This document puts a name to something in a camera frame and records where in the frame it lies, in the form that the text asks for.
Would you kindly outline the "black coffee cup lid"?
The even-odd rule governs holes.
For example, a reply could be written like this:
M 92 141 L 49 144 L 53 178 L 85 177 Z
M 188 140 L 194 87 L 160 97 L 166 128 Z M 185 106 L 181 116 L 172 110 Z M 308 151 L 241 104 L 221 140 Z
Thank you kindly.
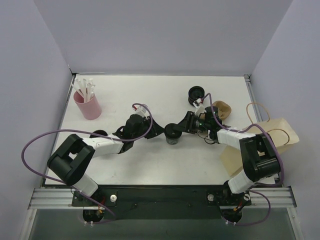
M 164 128 L 165 137 L 168 139 L 178 139 L 182 136 L 182 132 L 174 129 L 176 126 L 175 123 L 169 123 Z

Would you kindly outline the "grey paper coffee cup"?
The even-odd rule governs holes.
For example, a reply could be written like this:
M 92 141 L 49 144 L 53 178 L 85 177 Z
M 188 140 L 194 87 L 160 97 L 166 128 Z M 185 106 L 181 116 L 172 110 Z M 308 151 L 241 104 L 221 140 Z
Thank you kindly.
M 179 142 L 179 138 L 170 138 L 170 137 L 166 137 L 166 142 L 169 145 L 176 145 Z

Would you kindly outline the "brown pulp cup carrier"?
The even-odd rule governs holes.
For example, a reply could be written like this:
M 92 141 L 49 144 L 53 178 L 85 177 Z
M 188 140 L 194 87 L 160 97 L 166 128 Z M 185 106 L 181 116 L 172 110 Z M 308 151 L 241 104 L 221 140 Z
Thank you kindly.
M 217 100 L 212 105 L 214 107 L 217 107 L 217 109 L 218 109 L 218 117 L 221 120 L 227 119 L 230 116 L 231 112 L 232 112 L 232 108 L 227 103 L 225 103 L 224 101 Z

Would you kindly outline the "stack of black lids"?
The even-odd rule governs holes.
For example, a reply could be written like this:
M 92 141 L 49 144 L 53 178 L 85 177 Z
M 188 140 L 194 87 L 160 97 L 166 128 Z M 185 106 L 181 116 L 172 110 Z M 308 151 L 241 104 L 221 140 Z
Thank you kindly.
M 205 90 L 201 86 L 193 86 L 188 91 L 188 102 L 193 105 L 198 99 L 203 99 L 205 96 Z

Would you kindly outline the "brown paper takeout bag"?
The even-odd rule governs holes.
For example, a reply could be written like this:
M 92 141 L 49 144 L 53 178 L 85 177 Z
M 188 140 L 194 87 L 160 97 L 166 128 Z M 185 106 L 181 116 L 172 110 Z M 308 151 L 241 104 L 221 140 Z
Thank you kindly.
M 267 120 L 261 122 L 253 121 L 248 108 L 257 106 L 264 110 Z M 271 118 L 268 109 L 257 102 L 241 105 L 240 107 L 231 107 L 231 114 L 223 121 L 228 124 L 231 123 L 234 127 L 241 127 L 243 129 L 246 129 L 251 124 L 261 126 L 270 135 L 279 154 L 282 154 L 300 141 L 298 135 L 284 118 Z M 220 155 L 220 160 L 231 177 L 243 169 L 241 153 L 232 146 L 225 147 Z

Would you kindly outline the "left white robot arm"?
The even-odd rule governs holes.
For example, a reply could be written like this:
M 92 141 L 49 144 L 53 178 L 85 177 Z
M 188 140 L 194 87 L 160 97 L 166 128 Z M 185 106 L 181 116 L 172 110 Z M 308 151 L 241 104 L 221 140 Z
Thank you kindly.
M 150 116 L 132 114 L 124 126 L 105 137 L 69 135 L 48 159 L 47 166 L 64 184 L 83 193 L 83 199 L 89 205 L 95 206 L 100 203 L 102 193 L 98 184 L 86 174 L 90 161 L 109 154 L 122 154 L 133 147 L 132 139 L 152 139 L 164 131 Z

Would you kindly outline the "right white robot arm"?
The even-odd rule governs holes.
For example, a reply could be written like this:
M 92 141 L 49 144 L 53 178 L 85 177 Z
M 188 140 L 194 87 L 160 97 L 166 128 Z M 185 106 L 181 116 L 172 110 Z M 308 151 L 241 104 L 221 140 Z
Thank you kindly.
M 242 170 L 227 181 L 227 188 L 222 190 L 221 197 L 227 204 L 233 204 L 240 193 L 254 185 L 260 185 L 261 179 L 278 174 L 283 169 L 280 156 L 268 133 L 248 133 L 236 128 L 227 127 L 219 118 L 218 108 L 208 106 L 204 112 L 196 114 L 188 111 L 185 117 L 172 125 L 172 133 L 179 138 L 182 133 L 196 134 L 206 132 L 215 144 L 224 144 L 240 152 Z

